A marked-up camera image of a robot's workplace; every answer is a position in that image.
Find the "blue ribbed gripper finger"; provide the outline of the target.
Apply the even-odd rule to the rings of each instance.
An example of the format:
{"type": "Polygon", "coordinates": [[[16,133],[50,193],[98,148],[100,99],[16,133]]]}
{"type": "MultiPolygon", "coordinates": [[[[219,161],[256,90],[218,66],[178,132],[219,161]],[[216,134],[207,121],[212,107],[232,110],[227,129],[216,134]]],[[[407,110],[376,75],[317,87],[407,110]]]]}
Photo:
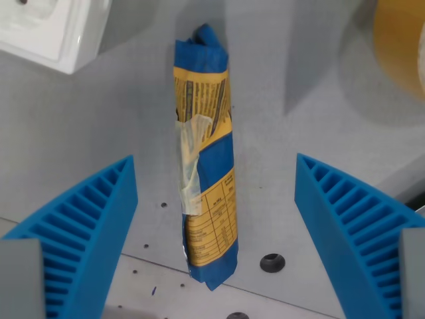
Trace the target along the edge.
{"type": "Polygon", "coordinates": [[[297,155],[295,203],[346,318],[402,318],[398,244],[424,218],[361,180],[297,155]]]}
{"type": "Polygon", "coordinates": [[[127,156],[4,236],[39,240],[47,318],[101,317],[137,204],[133,156],[127,156]]]}

